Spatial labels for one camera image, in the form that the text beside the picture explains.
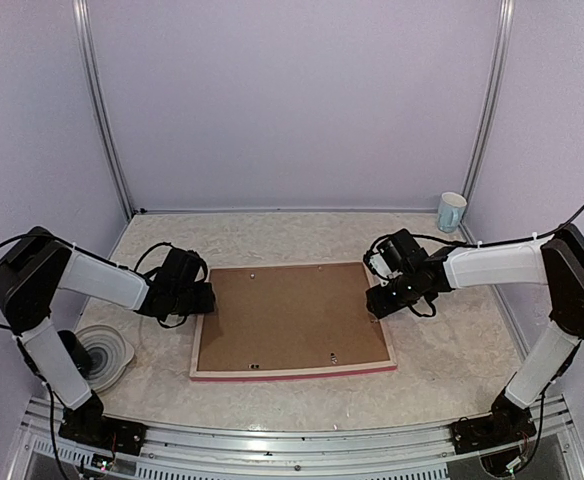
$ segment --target vertical metal pole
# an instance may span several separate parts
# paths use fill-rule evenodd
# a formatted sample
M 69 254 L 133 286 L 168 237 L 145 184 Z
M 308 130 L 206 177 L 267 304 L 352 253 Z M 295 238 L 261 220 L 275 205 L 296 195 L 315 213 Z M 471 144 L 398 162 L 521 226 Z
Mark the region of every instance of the vertical metal pole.
M 492 68 L 490 70 L 490 78 L 488 80 L 488 90 L 485 97 L 485 102 L 483 104 L 479 132 L 472 150 L 472 161 L 470 162 L 470 168 L 465 178 L 465 183 L 463 184 L 462 193 L 463 196 L 467 199 L 468 203 L 470 203 L 472 194 L 476 188 L 479 171 L 481 170 L 481 164 L 483 163 L 483 158 L 485 157 L 488 137 L 490 136 L 492 122 L 496 112 L 499 90 L 501 89 L 501 80 L 505 70 L 505 60 L 508 52 L 508 44 L 510 42 L 513 13 L 514 0 L 501 0 L 499 26 L 496 36 L 496 44 L 494 46 L 494 54 L 492 56 Z
M 121 162 L 114 146 L 112 138 L 112 129 L 108 120 L 105 103 L 103 101 L 103 92 L 99 82 L 99 70 L 97 68 L 96 56 L 94 52 L 94 43 L 92 41 L 92 32 L 90 30 L 90 17 L 88 12 L 87 0 L 73 0 L 74 21 L 76 22 L 77 34 L 79 36 L 79 45 L 83 57 L 83 67 L 88 82 L 88 90 L 92 99 L 92 108 L 96 118 L 101 142 L 105 150 L 105 157 L 108 162 L 112 181 L 116 189 L 117 197 L 121 208 L 129 221 L 134 215 L 134 202 L 130 195 L 130 189 L 125 181 Z

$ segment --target wire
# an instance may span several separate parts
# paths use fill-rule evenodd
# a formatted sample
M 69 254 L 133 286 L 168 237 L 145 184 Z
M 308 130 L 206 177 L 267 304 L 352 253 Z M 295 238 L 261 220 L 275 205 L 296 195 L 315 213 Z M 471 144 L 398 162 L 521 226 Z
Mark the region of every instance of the wire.
M 430 307 L 430 309 L 432 310 L 430 313 L 421 313 L 418 312 L 414 306 L 412 305 L 408 305 L 408 308 L 410 309 L 410 311 L 416 315 L 417 317 L 420 318 L 432 318 L 432 317 L 436 317 L 436 307 L 434 306 L 434 303 L 432 303 L 430 300 L 426 300 L 425 303 L 428 304 L 428 306 Z
M 112 462 L 116 460 L 116 432 L 112 436 L 112 447 L 110 448 L 110 452 L 112 452 Z
M 61 464 L 61 459 L 59 458 L 59 449 L 56 446 L 56 437 L 54 434 L 54 392 L 52 392 L 52 387 L 48 382 L 45 382 L 45 386 L 50 393 L 50 438 L 52 439 L 52 450 L 54 451 L 54 459 L 56 460 L 56 466 L 59 467 L 59 472 L 63 477 L 63 480 L 70 480 L 63 470 L 63 465 Z
M 443 245 L 449 245 L 451 247 L 464 247 L 467 246 L 467 242 L 461 242 L 459 240 L 445 240 L 443 238 L 434 237 L 432 235 L 423 235 L 421 233 L 417 233 L 416 235 L 412 235 L 414 238 L 422 238 L 424 240 L 432 240 L 433 242 L 442 243 Z
M 560 232 L 561 230 L 563 230 L 565 227 L 567 227 L 569 224 L 571 224 L 572 222 L 574 222 L 574 220 L 576 220 L 582 213 L 584 212 L 584 204 L 581 205 L 581 207 L 579 207 L 579 209 L 574 212 L 574 214 L 564 223 L 560 224 L 558 227 L 541 233 L 539 235 L 536 236 L 536 239 L 542 239 L 542 238 L 547 238 L 550 237 L 552 235 L 555 235 L 556 233 Z M 385 240 L 386 238 L 390 237 L 391 235 L 383 235 L 379 238 L 377 238 L 373 243 L 372 246 L 370 247 L 370 251 L 374 249 L 374 247 L 376 246 L 377 241 L 380 240 Z M 513 238 L 510 240 L 499 240 L 496 242 L 489 242 L 489 243 L 482 243 L 482 244 L 473 244 L 473 243 L 467 243 L 467 242 L 459 242 L 459 241 L 453 241 L 453 240 L 446 240 L 440 237 L 435 237 L 433 235 L 423 235 L 423 234 L 416 234 L 416 235 L 412 235 L 414 238 L 422 238 L 424 240 L 431 240 L 433 242 L 438 242 L 441 243 L 443 245 L 449 245 L 449 246 L 456 246 L 456 247 L 465 247 L 465 248 L 485 248 L 485 247 L 500 247 L 503 245 L 511 245 L 513 243 L 522 243 L 522 242 L 529 242 L 530 240 L 534 240 L 535 237 L 521 237 L 521 238 Z
M 572 222 L 574 222 L 574 220 L 576 220 L 579 217 L 579 215 L 581 215 L 583 212 L 584 212 L 584 204 L 581 205 L 581 207 L 576 212 L 574 212 L 574 214 L 570 218 L 568 218 L 568 220 L 566 222 L 560 224 L 558 227 L 556 227 L 553 230 L 550 230 L 548 232 L 545 232 L 545 233 L 542 233 L 540 235 L 537 235 L 536 236 L 536 239 L 539 240 L 539 239 L 547 238 L 547 237 L 550 237 L 552 235 L 557 234 L 558 232 L 560 232 L 561 230 L 563 230 L 565 227 L 567 227 L 569 224 L 571 224 Z M 499 247 L 499 246 L 502 246 L 502 245 L 511 245 L 513 243 L 529 242 L 530 240 L 534 240 L 534 239 L 535 239 L 535 237 L 523 237 L 523 238 L 514 238 L 514 239 L 511 239 L 511 240 L 500 240 L 500 241 L 497 241 L 497 242 L 483 243 L 481 245 L 465 244 L 464 246 L 466 248 Z
M 50 239 L 50 240 L 55 240 L 55 241 L 62 243 L 63 245 L 65 245 L 73 250 L 76 250 L 78 252 L 83 253 L 84 255 L 87 255 L 88 257 L 92 257 L 96 260 L 107 263 L 108 265 L 113 266 L 113 267 L 122 268 L 122 267 L 116 265 L 115 263 L 111 262 L 110 260 L 107 260 L 103 257 L 100 257 L 99 255 L 96 255 L 92 252 L 89 252 L 89 251 L 84 250 L 80 247 L 77 247 L 76 245 L 68 242 L 67 240 L 63 240 L 62 238 L 59 238 L 56 235 L 53 235 L 51 233 L 22 233 L 20 235 L 16 235 L 14 237 L 8 238 L 7 240 L 3 240 L 0 243 L 0 249 L 2 249 L 3 247 L 5 247 L 7 245 L 10 245 L 11 243 L 17 242 L 19 240 L 23 240 L 24 238 L 46 238 L 46 239 Z M 11 330 L 11 327 L 9 325 L 5 325 L 5 324 L 0 323 L 0 329 Z
M 528 455 L 528 447 L 530 446 L 530 443 L 528 442 L 530 437 L 528 437 L 528 435 L 523 432 L 523 452 L 521 453 L 521 455 L 523 455 L 524 457 L 527 457 Z
M 161 328 L 165 328 L 166 330 L 169 330 L 171 328 L 180 327 L 181 325 L 183 325 L 186 322 L 187 319 L 188 319 L 188 316 L 187 315 L 184 315 L 183 316 L 183 319 L 180 322 L 175 323 L 174 325 L 168 325 L 167 323 L 164 323 L 165 320 L 164 321 L 161 321 L 158 318 L 156 319 L 156 321 L 158 322 L 158 324 L 159 324 L 159 326 Z
M 139 257 L 139 259 L 136 262 L 136 265 L 134 265 L 134 268 L 132 269 L 133 272 L 138 272 L 139 267 L 141 266 L 141 263 L 143 262 L 143 260 L 145 260 L 145 258 L 152 253 L 154 250 L 156 250 L 159 247 L 170 247 L 170 248 L 174 248 L 174 246 L 170 243 L 170 242 L 159 242 L 156 243 L 154 245 L 152 245 L 150 248 L 148 248 L 145 253 L 143 253 L 143 255 L 141 255 Z
M 534 459 L 534 456 L 536 455 L 536 452 L 539 449 L 539 445 L 541 444 L 541 436 L 543 434 L 543 412 L 545 410 L 545 392 L 547 391 L 547 389 L 550 387 L 551 384 L 552 383 L 548 383 L 545 386 L 545 388 L 541 391 L 541 411 L 539 412 L 539 431 L 536 435 L 536 441 L 534 442 L 534 448 L 532 449 L 532 453 L 530 453 L 530 456 L 527 457 L 525 463 L 523 465 L 521 465 L 520 468 L 518 468 L 512 472 L 514 475 L 518 475 L 523 470 L 525 470 L 528 467 L 528 465 L 530 465 L 530 463 L 532 463 L 532 460 Z

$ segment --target wooden frame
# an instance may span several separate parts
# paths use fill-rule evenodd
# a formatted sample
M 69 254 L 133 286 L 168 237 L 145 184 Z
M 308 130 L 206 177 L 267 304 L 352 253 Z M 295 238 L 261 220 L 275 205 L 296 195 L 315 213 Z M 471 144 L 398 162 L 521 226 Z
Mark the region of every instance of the wooden frame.
M 300 266 L 321 266 L 321 265 L 339 265 L 356 262 L 311 262 L 311 263 L 294 263 L 294 264 L 276 264 L 276 265 L 259 265 L 232 268 L 263 268 L 263 267 L 300 267 Z M 364 268 L 368 284 L 372 287 L 377 284 L 376 278 Z M 345 375 L 357 375 L 363 373 L 388 372 L 397 369 L 397 360 L 394 353 L 394 347 L 391 342 L 390 332 L 384 321 L 380 320 L 383 339 L 388 351 L 389 360 L 381 362 L 361 363 L 355 365 L 339 365 L 331 367 L 311 367 L 302 369 L 286 370 L 262 370 L 262 371 L 198 371 L 199 353 L 201 348 L 201 337 L 203 335 L 203 323 L 205 315 L 197 315 L 196 329 L 194 332 L 194 343 L 192 346 L 192 356 L 190 362 L 190 378 L 193 381 L 210 381 L 210 382 L 240 382 L 240 381 L 272 381 L 272 380 L 296 380 L 308 378 L 336 377 Z

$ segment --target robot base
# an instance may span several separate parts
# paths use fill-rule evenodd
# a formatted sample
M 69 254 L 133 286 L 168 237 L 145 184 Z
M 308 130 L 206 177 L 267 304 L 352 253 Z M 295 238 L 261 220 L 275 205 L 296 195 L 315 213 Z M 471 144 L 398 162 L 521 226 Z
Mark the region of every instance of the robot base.
M 76 410 L 65 410 L 59 436 L 109 452 L 139 456 L 147 427 L 139 422 L 103 416 L 96 394 Z
M 536 428 L 529 410 L 526 413 L 517 418 L 516 423 L 510 423 L 499 412 L 452 423 L 454 451 L 461 455 L 519 442 L 523 434 L 533 437 Z

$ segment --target mug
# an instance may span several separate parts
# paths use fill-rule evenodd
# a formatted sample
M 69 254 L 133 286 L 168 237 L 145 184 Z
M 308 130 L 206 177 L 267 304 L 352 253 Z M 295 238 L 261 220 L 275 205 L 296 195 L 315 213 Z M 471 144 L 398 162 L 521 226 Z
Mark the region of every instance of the mug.
M 439 217 L 437 227 L 445 233 L 452 233 L 457 229 L 468 202 L 462 195 L 454 192 L 445 192 L 439 203 Z

